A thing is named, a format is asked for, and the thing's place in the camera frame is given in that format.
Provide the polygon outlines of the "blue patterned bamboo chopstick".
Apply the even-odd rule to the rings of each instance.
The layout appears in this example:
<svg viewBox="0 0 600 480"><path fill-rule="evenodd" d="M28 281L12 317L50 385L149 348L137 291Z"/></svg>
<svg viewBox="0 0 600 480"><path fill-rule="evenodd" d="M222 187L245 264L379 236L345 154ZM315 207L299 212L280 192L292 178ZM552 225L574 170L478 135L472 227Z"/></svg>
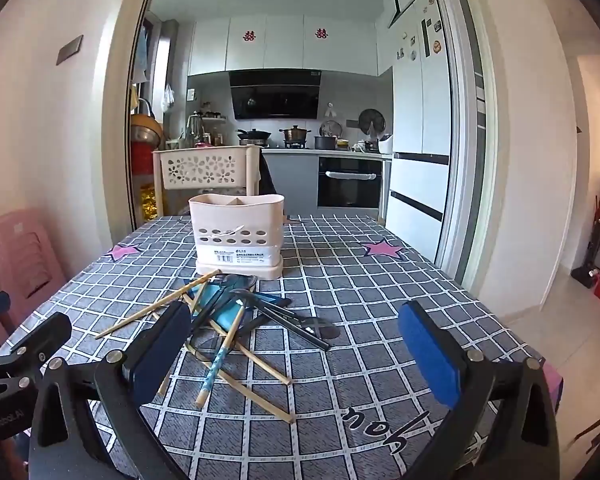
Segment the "blue patterned bamboo chopstick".
<svg viewBox="0 0 600 480"><path fill-rule="evenodd" d="M240 327L240 323L242 322L242 318L244 317L246 307L242 300L237 301L239 309L234 317L233 323L230 326L230 330L227 332L224 340L222 342L222 346L218 353L215 355L214 360L212 361L206 378L204 378L204 382L202 383L201 389L196 397L196 407L203 408L204 404L207 403L208 397L212 391L213 383L215 381L216 376L218 376L219 371L222 368L222 364L226 358L226 356L230 353L230 347L232 346L235 335Z"/></svg>

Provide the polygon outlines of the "long bamboo chopstick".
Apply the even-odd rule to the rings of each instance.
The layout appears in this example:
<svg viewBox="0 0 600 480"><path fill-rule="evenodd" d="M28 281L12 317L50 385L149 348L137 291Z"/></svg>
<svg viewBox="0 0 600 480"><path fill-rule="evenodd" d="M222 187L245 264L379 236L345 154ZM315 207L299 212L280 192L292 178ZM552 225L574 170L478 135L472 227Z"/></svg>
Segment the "long bamboo chopstick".
<svg viewBox="0 0 600 480"><path fill-rule="evenodd" d="M170 292L169 295L164 296L160 300L156 301L154 304L151 304L148 307L144 307L143 309L140 309L139 311L128 316L127 318L124 318L122 321L117 322L117 324L114 324L113 326L106 328L106 330L103 330L102 332L98 333L95 336L95 338L100 339L102 337L108 336L109 334L112 334L113 332L116 332L117 330L121 330L124 326L127 326L137 320L140 320L141 318L144 318L146 315L148 315L151 312L154 312L155 310L158 310L164 306L167 306L172 301L177 300L178 298L183 296L186 292L188 292L192 288L195 288L197 286L201 286L204 283L207 283L209 280L211 280L215 276L219 275L220 273L221 273L221 270L216 269L212 272L204 274L201 278L196 278L196 280L193 280L192 282L188 283L187 285L182 286L181 288L177 289L175 292Z"/></svg>

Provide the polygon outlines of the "black handled steel spoon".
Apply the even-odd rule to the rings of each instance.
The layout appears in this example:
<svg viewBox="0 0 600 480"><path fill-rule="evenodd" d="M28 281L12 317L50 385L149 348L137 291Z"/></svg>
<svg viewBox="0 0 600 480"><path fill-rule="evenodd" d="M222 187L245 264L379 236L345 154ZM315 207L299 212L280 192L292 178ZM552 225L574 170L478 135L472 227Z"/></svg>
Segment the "black handled steel spoon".
<svg viewBox="0 0 600 480"><path fill-rule="evenodd" d="M236 300L242 300L248 310L257 311L257 315L238 330L239 337L250 334L268 323L275 323L312 347L328 351L332 348L330 342L337 339L341 333L340 328L329 320L290 310L291 301L286 298L250 292L247 289L236 289L232 295Z"/></svg>

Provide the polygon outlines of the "plain bamboo chopstick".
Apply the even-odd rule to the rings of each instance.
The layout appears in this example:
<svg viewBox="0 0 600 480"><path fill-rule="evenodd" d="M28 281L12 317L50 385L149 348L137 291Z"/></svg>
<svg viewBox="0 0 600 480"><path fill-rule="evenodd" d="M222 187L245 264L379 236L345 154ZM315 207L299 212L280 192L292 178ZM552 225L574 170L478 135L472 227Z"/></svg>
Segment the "plain bamboo chopstick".
<svg viewBox="0 0 600 480"><path fill-rule="evenodd" d="M192 356L194 356L199 362L201 362L203 366L207 367L208 370L211 370L211 362L202 353L200 353L197 349L191 346L188 342L186 342L185 348ZM227 383L227 385L230 386L230 388L233 388L235 391L242 394L246 399L249 399L254 404L257 404L257 406L260 406L260 408L268 412L268 414L274 415L275 417L283 420L289 425L291 425L294 422L294 418L291 416L291 414L285 412L281 408L278 408L273 403L268 402L268 400L265 400L265 398L262 398L262 396L259 396L257 393L253 392L252 390L244 386L241 382L238 382L237 379L225 373L224 370L219 370L218 375L221 377L222 380L224 380L224 382Z"/></svg>

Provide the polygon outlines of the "pink plastic stool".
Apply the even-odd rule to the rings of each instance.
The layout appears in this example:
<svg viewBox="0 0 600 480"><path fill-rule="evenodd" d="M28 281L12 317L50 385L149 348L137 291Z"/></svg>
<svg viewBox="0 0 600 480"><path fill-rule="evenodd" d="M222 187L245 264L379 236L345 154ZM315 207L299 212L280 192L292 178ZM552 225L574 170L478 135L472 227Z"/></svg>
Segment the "pink plastic stool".
<svg viewBox="0 0 600 480"><path fill-rule="evenodd" d="M0 315L0 345L37 307L67 283L38 211L0 217L0 292L10 298Z"/></svg>

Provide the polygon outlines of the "grey checkered tablecloth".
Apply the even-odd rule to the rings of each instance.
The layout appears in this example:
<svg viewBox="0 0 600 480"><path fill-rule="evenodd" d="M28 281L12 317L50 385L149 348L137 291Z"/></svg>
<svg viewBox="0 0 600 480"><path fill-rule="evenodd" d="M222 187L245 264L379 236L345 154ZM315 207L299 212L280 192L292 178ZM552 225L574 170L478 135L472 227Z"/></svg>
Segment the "grey checkered tablecloth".
<svg viewBox="0 0 600 480"><path fill-rule="evenodd" d="M418 301L465 348L521 361L533 350L415 249L372 256L390 240L369 218L304 217L286 227L284 272L261 292L341 330L328 351L266 324L244 346L291 379L286 386L237 351L225 373L291 414L289 425L219 377L196 408L204 366L182 351L164 396L145 412L194 479L389 479L416 460L445 415L398 332L398 311Z"/></svg>

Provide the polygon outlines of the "beige plastic utensil holder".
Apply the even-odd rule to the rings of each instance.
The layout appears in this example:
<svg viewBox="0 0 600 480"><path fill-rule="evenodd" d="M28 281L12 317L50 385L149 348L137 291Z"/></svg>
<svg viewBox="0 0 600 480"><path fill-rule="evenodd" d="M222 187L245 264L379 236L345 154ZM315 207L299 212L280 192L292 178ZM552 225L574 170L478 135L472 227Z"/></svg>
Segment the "beige plastic utensil holder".
<svg viewBox="0 0 600 480"><path fill-rule="evenodd" d="M189 212L199 274L282 276L283 196L202 194L189 200Z"/></svg>

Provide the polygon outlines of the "white refrigerator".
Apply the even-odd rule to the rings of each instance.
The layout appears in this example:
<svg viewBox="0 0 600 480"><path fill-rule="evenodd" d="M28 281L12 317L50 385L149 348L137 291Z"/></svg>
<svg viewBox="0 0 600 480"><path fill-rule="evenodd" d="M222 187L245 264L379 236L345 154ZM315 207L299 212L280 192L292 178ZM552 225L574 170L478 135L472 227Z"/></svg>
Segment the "white refrigerator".
<svg viewBox="0 0 600 480"><path fill-rule="evenodd" d="M451 84L437 0L414 0L390 28L392 163L386 227L437 257L451 165Z"/></svg>

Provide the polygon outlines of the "red container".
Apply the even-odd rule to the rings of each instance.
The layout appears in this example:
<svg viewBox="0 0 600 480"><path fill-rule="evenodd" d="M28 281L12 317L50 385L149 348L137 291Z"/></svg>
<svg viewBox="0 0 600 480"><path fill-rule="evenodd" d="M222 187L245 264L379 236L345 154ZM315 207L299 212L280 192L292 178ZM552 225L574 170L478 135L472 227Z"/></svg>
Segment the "red container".
<svg viewBox="0 0 600 480"><path fill-rule="evenodd" d="M131 171L133 176L149 176L154 171L152 152L155 148L146 142L131 142Z"/></svg>

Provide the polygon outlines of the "built-in black oven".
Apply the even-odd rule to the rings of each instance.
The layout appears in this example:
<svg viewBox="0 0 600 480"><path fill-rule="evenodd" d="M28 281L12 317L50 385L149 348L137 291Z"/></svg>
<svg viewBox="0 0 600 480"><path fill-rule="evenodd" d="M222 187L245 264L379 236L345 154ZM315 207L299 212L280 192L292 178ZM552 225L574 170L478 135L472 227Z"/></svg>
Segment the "built-in black oven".
<svg viewBox="0 0 600 480"><path fill-rule="evenodd" d="M319 207L378 209L381 187L380 160L351 157L318 159Z"/></svg>

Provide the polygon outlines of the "black bag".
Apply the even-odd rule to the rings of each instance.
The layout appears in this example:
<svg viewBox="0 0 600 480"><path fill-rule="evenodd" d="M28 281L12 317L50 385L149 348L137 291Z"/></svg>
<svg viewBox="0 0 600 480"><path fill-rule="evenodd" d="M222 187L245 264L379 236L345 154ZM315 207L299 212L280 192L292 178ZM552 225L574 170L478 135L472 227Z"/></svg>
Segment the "black bag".
<svg viewBox="0 0 600 480"><path fill-rule="evenodd" d="M276 188L263 152L259 154L259 194L276 194Z"/></svg>

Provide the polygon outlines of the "black pot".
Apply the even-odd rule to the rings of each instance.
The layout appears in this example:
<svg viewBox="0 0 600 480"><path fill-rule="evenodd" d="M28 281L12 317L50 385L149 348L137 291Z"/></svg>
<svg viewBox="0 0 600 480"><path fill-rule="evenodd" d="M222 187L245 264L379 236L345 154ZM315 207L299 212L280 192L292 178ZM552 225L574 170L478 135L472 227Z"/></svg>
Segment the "black pot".
<svg viewBox="0 0 600 480"><path fill-rule="evenodd" d="M316 150L333 151L337 148L336 136L316 136L314 138L314 148Z"/></svg>

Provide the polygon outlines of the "steel cooking pot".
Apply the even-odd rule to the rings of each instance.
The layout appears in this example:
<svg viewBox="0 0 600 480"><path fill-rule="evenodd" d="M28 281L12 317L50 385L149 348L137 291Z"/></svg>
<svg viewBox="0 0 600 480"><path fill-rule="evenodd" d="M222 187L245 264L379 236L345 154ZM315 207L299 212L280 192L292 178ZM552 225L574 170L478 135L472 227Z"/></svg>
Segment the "steel cooking pot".
<svg viewBox="0 0 600 480"><path fill-rule="evenodd" d="M310 133L310 130L294 125L290 128L280 129L280 132L283 133L286 145L304 145L306 144L306 137Z"/></svg>

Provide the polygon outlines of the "black range hood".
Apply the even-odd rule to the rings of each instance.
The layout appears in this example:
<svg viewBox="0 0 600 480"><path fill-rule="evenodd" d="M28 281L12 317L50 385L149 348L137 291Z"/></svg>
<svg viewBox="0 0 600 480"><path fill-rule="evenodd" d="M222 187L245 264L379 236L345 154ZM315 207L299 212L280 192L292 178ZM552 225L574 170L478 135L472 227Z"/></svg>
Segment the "black range hood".
<svg viewBox="0 0 600 480"><path fill-rule="evenodd" d="M228 79L238 120L317 118L320 70L231 70Z"/></svg>

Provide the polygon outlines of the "grey wall switch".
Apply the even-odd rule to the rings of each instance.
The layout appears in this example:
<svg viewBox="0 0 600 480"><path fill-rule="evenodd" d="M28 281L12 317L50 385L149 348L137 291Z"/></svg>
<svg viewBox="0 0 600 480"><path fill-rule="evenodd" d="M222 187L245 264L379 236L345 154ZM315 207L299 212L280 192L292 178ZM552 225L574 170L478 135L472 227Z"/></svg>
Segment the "grey wall switch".
<svg viewBox="0 0 600 480"><path fill-rule="evenodd" d="M78 54L83 44L83 38L83 35L76 36L76 38L68 42L68 44L65 44L63 47L61 47L56 58L56 65L60 65L61 63L67 61L68 58Z"/></svg>

